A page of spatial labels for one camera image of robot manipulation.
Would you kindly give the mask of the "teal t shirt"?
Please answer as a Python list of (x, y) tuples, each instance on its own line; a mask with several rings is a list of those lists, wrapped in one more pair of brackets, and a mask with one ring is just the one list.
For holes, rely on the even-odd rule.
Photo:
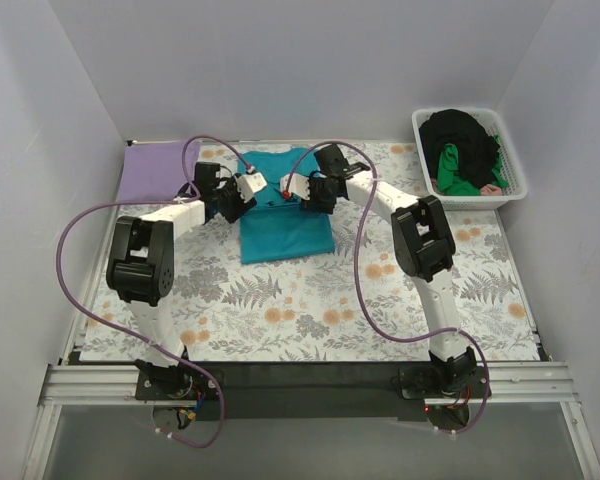
[(333, 253), (330, 218), (324, 213), (306, 211), (297, 199), (285, 200), (280, 180), (298, 159), (303, 162), (297, 176), (317, 169), (315, 156), (302, 147), (286, 152), (249, 151), (243, 158), (263, 174), (267, 187), (255, 196), (256, 206), (239, 220), (241, 262), (254, 264)]

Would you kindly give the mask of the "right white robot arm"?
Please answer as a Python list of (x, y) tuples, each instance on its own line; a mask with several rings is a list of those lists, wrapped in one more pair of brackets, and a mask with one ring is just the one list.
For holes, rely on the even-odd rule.
[[(382, 338), (402, 344), (427, 341), (434, 370), (434, 389), (455, 397), (469, 388), (482, 353), (462, 330), (455, 302), (452, 267), (456, 245), (441, 202), (417, 197), (382, 181), (373, 161), (358, 147), (324, 141), (308, 149), (281, 180), (283, 195), (297, 197), (311, 211), (331, 214), (339, 199), (363, 208), (354, 242), (354, 287), (363, 317)], [(428, 332), (399, 338), (384, 332), (372, 319), (361, 288), (359, 255), (369, 213), (391, 226), (394, 255), (416, 287)]]

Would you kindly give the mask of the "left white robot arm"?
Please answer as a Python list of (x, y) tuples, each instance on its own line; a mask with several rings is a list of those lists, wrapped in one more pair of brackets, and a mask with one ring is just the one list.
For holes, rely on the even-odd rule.
[(173, 203), (139, 217), (121, 216), (114, 227), (107, 285), (148, 340), (145, 357), (134, 364), (152, 387), (173, 400), (189, 397), (194, 379), (201, 376), (179, 362), (185, 345), (171, 315), (176, 240), (216, 215), (237, 221), (256, 206), (256, 194), (267, 186), (251, 165), (244, 174), (223, 177), (221, 170), (216, 163), (197, 165), (193, 181), (178, 190)]

